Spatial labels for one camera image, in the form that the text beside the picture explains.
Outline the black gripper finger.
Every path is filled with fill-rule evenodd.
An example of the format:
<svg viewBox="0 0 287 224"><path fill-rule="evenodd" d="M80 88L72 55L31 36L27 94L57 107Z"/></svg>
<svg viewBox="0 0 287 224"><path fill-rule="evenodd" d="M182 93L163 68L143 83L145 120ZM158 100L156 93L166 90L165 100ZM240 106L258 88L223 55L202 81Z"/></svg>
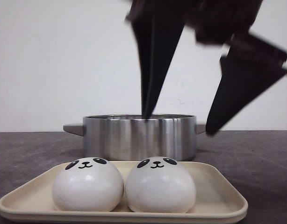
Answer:
<svg viewBox="0 0 287 224"><path fill-rule="evenodd" d="M130 21L141 69L142 117L157 104L166 74L185 25L186 0L134 0Z"/></svg>
<svg viewBox="0 0 287 224"><path fill-rule="evenodd" d="M234 35L220 58L222 78L211 105L206 134L215 135L251 101L287 75L287 51L252 34Z"/></svg>

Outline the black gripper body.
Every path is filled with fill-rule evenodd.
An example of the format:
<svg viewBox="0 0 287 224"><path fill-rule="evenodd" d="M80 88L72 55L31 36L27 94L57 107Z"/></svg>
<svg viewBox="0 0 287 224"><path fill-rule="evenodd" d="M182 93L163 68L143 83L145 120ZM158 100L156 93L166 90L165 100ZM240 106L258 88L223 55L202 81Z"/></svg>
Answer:
<svg viewBox="0 0 287 224"><path fill-rule="evenodd" d="M192 0L186 7L186 25L194 29L197 42L223 45L249 31L261 5L261 0Z"/></svg>

